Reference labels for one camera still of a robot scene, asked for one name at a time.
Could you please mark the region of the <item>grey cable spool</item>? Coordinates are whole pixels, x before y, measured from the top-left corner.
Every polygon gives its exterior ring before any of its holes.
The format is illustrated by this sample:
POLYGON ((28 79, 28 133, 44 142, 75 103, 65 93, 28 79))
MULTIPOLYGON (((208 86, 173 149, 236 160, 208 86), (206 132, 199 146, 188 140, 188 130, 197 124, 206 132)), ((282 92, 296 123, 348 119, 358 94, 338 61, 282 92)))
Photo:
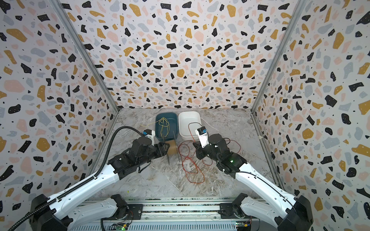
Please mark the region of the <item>grey cable spool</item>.
POLYGON ((167 151, 167 161, 170 164, 170 157, 175 156, 177 157, 178 161, 180 162, 180 155, 178 152, 178 145, 176 142, 176 134, 173 131, 173 137, 170 140, 165 141, 166 144, 169 145, 169 149, 167 151))

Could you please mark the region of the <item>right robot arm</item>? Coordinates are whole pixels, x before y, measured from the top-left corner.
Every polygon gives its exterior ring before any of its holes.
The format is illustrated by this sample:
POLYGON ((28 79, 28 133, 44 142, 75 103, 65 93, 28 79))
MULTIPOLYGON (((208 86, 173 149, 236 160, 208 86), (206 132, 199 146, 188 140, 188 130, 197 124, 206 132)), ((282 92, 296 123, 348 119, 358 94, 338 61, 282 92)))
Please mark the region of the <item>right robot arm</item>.
POLYGON ((193 146, 199 160, 205 157, 212 159, 221 172, 248 186, 264 199, 264 202, 259 202, 240 193, 231 204, 220 207, 222 216, 240 219, 252 216, 279 231, 310 230, 313 214, 309 200, 304 196, 296 197, 269 181, 241 155, 230 151, 220 134, 198 132, 198 140, 193 146))

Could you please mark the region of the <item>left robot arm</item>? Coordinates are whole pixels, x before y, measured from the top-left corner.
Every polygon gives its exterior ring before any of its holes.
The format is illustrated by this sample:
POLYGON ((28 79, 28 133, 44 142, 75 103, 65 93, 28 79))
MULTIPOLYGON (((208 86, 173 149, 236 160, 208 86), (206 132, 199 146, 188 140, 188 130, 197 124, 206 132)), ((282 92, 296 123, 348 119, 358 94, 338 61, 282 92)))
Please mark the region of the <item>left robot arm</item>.
POLYGON ((126 216, 128 205, 119 195, 113 195, 102 203, 77 207, 98 191, 122 180, 128 175, 141 173, 153 159, 167 155, 170 145, 154 142, 152 130, 145 130, 133 141, 132 147, 109 159, 106 153, 98 171, 59 193, 49 197, 41 194, 31 203, 30 212, 11 228, 16 230, 28 221, 34 231, 69 231, 101 218, 121 219, 126 216))

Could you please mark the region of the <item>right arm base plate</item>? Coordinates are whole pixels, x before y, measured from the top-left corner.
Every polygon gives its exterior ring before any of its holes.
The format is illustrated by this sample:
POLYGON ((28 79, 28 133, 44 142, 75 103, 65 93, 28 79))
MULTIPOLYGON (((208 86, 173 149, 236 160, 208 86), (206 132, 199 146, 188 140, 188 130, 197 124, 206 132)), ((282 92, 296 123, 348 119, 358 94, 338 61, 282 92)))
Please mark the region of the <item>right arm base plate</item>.
POLYGON ((233 204, 233 203, 221 203, 220 210, 218 213, 221 215, 221 219, 245 219, 252 216, 257 216, 256 209, 248 208, 246 203, 233 204))

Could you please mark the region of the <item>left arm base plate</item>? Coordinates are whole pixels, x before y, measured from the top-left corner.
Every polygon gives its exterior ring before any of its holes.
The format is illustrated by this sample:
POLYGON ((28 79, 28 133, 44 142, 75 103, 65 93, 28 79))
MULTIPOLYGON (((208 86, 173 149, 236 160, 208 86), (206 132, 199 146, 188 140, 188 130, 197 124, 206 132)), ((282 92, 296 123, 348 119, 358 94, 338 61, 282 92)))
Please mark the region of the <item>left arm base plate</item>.
POLYGON ((129 204, 125 210, 124 221, 140 220, 143 213, 143 204, 129 204))

